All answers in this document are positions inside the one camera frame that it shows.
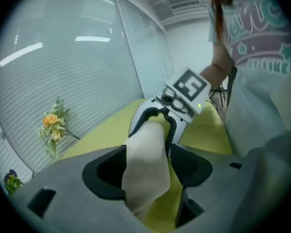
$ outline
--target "white cloth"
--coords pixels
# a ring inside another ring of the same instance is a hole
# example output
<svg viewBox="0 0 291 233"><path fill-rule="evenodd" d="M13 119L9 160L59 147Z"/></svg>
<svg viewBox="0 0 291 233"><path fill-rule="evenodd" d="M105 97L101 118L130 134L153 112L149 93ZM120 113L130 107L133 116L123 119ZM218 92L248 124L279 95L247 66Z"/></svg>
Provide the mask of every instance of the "white cloth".
<svg viewBox="0 0 291 233"><path fill-rule="evenodd" d="M127 207L143 220L154 200L168 191L170 176L160 124L145 122L128 138L127 167L122 177Z"/></svg>
<svg viewBox="0 0 291 233"><path fill-rule="evenodd" d="M274 102L286 129L291 131L291 71L279 89L271 94L271 99Z"/></svg>

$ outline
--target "ceiling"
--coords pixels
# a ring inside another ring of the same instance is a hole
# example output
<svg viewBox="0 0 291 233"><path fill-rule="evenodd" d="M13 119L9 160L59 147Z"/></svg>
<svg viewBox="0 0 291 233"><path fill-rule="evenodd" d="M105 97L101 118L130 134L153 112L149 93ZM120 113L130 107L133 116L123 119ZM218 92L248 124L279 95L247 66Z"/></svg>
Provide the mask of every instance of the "ceiling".
<svg viewBox="0 0 291 233"><path fill-rule="evenodd" d="M147 0L164 26L208 17L209 0Z"/></svg>

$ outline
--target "artificial flower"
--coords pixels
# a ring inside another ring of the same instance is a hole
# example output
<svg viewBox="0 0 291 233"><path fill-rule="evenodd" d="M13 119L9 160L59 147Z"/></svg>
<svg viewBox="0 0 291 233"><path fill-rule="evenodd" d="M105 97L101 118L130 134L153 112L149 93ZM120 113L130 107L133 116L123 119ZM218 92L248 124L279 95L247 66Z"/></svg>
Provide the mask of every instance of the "artificial flower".
<svg viewBox="0 0 291 233"><path fill-rule="evenodd" d="M39 130L39 132L38 132L38 136L39 136L40 139L43 138L43 133L42 132L43 132L42 130Z"/></svg>
<svg viewBox="0 0 291 233"><path fill-rule="evenodd" d="M54 129L54 130L52 130L51 137L54 141L59 141L62 136L60 135L59 130Z"/></svg>
<svg viewBox="0 0 291 233"><path fill-rule="evenodd" d="M49 122L50 124L54 124L54 123L56 123L57 120L58 120L57 116L54 115L53 113L51 113L51 114L48 115L48 122Z"/></svg>
<svg viewBox="0 0 291 233"><path fill-rule="evenodd" d="M58 119L58 122L59 122L61 125L65 125L65 121L64 121L64 119L62 119L62 118Z"/></svg>
<svg viewBox="0 0 291 233"><path fill-rule="evenodd" d="M16 174L16 172L13 170L13 169L10 169L10 172L9 173L7 173L5 176L4 176L4 178L3 178L3 181L4 181L4 183L6 184L6 183L8 183L8 179L10 179L10 176L15 176L16 178L17 178L17 174Z"/></svg>
<svg viewBox="0 0 291 233"><path fill-rule="evenodd" d="M49 124L49 118L47 116L45 116L43 118L43 125L44 125L44 127L46 127L46 126L48 126L48 124Z"/></svg>
<svg viewBox="0 0 291 233"><path fill-rule="evenodd" d="M53 104L52 105L52 111L56 112L57 109L58 109L58 104Z"/></svg>

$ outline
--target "black slot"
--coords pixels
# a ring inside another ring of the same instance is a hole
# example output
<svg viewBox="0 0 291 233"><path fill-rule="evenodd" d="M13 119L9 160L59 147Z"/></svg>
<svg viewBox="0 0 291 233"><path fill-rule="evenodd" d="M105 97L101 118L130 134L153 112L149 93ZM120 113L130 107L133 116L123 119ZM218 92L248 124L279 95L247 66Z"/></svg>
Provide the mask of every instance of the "black slot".
<svg viewBox="0 0 291 233"><path fill-rule="evenodd" d="M183 188L202 184L212 173L212 165L208 160L175 144L171 146L170 158Z"/></svg>
<svg viewBox="0 0 291 233"><path fill-rule="evenodd" d="M101 199L125 200L121 189L126 169L126 146L100 156L83 169L82 179L86 187Z"/></svg>
<svg viewBox="0 0 291 233"><path fill-rule="evenodd" d="M43 214L55 196L55 193L56 192L53 190L42 188L28 203L27 207L37 216L43 217Z"/></svg>
<svg viewBox="0 0 291 233"><path fill-rule="evenodd" d="M181 202L176 217L176 228L190 222L203 212L204 210L195 201L188 198L186 191L182 191Z"/></svg>
<svg viewBox="0 0 291 233"><path fill-rule="evenodd" d="M229 164L229 166L236 168L236 169L241 169L242 164L233 162L233 163Z"/></svg>

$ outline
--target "star graphic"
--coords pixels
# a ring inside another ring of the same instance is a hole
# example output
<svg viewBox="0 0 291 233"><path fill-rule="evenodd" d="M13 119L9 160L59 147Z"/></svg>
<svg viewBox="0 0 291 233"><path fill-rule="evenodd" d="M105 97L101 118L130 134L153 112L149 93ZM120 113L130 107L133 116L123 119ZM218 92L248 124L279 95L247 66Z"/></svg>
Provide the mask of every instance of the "star graphic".
<svg viewBox="0 0 291 233"><path fill-rule="evenodd" d="M291 61L291 44L281 43L280 54L286 61Z"/></svg>
<svg viewBox="0 0 291 233"><path fill-rule="evenodd" d="M247 54L247 46L240 42L238 45L237 45L237 48L238 48L238 53L240 55L246 55Z"/></svg>

